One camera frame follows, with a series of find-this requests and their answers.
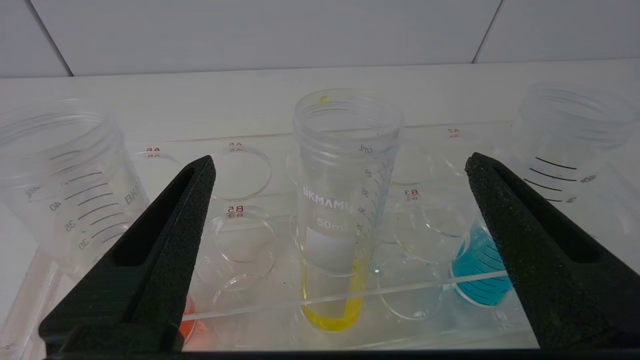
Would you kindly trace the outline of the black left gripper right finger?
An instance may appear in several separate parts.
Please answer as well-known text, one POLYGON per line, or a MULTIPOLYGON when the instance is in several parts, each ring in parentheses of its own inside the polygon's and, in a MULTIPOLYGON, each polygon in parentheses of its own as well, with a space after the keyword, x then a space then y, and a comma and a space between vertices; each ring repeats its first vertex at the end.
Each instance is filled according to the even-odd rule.
POLYGON ((638 349, 638 273, 502 162, 475 152, 465 171, 539 346, 638 349))

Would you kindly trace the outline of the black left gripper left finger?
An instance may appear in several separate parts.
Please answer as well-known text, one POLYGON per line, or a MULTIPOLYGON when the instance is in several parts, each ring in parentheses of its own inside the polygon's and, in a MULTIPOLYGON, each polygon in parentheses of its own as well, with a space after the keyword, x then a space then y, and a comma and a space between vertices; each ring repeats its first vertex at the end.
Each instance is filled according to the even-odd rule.
POLYGON ((46 353, 178 353, 217 170, 186 165, 39 324, 46 353))

